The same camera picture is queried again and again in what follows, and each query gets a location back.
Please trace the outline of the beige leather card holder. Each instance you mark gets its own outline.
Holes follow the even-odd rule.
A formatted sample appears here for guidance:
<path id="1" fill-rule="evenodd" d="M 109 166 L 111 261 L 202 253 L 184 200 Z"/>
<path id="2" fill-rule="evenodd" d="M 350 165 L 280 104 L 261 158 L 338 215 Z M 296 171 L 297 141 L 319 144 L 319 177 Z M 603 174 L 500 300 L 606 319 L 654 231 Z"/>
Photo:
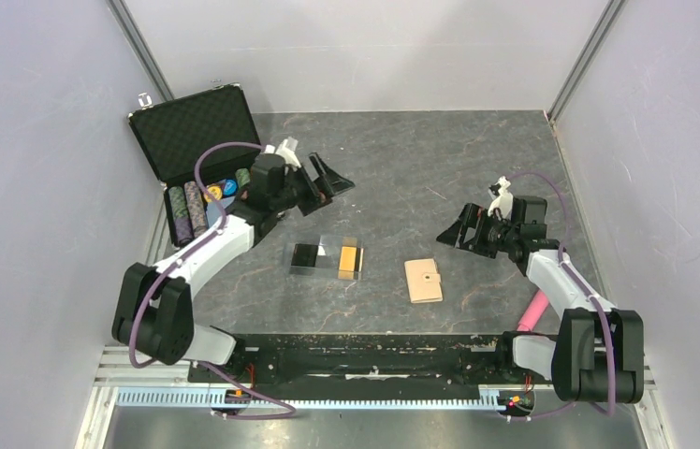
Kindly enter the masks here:
<path id="1" fill-rule="evenodd" d="M 442 278 L 433 258 L 406 261 L 404 270 L 411 303 L 441 302 L 444 299 Z"/>

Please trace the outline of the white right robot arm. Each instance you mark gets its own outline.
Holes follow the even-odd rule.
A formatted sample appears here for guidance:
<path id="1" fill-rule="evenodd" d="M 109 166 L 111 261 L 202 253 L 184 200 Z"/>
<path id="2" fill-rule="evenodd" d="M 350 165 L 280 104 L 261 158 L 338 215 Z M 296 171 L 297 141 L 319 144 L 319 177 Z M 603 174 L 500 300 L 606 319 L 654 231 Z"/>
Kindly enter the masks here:
<path id="1" fill-rule="evenodd" d="M 560 316 L 558 333 L 502 334 L 493 357 L 507 382 L 529 371 L 550 381 L 566 402 L 637 403 L 644 394 L 644 324 L 633 310 L 614 306 L 574 267 L 547 235 L 547 201 L 518 196 L 509 216 L 467 203 L 437 241 L 494 259 L 508 256 Z"/>

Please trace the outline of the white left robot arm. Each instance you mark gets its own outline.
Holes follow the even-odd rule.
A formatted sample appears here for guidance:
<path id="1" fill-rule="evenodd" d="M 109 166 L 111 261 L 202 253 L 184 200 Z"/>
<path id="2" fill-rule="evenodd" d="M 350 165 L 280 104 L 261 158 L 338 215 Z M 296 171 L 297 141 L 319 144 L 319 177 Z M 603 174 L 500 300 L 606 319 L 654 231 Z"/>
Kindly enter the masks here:
<path id="1" fill-rule="evenodd" d="M 236 349 L 237 339 L 217 327 L 197 325 L 193 300 L 226 265 L 265 238 L 287 210 L 307 216 L 354 188 L 317 153 L 309 159 L 315 179 L 291 151 L 259 154 L 248 182 L 214 226 L 152 266 L 135 263 L 127 269 L 111 332 L 128 347 L 133 367 L 187 360 L 211 363 L 225 381 L 245 373 L 247 356 Z"/>

